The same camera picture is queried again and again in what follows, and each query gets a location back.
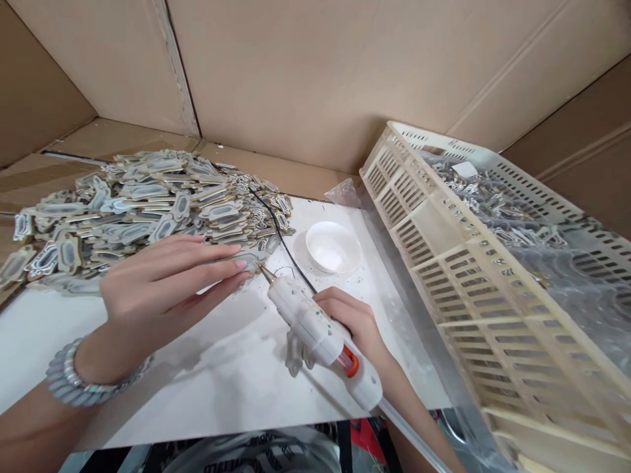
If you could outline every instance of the white glue gun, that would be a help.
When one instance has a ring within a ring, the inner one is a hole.
[[[375,367],[351,340],[348,330],[307,297],[294,279],[276,277],[265,266],[259,266],[269,282],[268,297],[291,331],[317,361],[337,368],[346,390],[362,409],[373,410],[383,396],[381,381]]]

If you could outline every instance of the plastic basket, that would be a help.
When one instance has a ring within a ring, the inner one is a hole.
[[[485,169],[622,284],[631,244],[497,153],[409,125],[388,122],[360,170],[500,451],[526,471],[631,471],[630,380],[421,151]]]

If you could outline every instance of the white bowl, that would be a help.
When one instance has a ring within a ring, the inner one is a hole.
[[[335,222],[318,222],[307,230],[307,251],[325,273],[347,273],[360,262],[362,250],[355,236]]]

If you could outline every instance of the beaded bracelet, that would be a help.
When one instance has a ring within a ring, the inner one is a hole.
[[[48,390],[55,399],[73,407],[88,407],[101,404],[121,394],[137,382],[149,369],[153,355],[119,384],[89,384],[84,382],[74,368],[74,355],[83,338],[77,338],[71,344],[57,352],[46,370]]]

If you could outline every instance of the white table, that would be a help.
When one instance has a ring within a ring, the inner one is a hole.
[[[362,211],[293,198],[287,245],[318,290],[338,286],[373,307],[392,354],[429,409],[450,402],[413,331],[377,253]],[[304,235],[317,221],[335,221],[355,232],[362,262],[347,275],[312,267]],[[282,246],[268,260],[276,270],[291,265]],[[288,275],[289,268],[278,271]],[[173,439],[366,417],[324,367],[305,367],[294,379],[284,366],[287,325],[268,299],[263,276],[253,278],[205,320],[156,354],[144,379],[101,411],[80,449],[138,445]],[[96,297],[64,298],[26,290],[0,315],[0,411],[39,383],[54,354],[106,319]]]

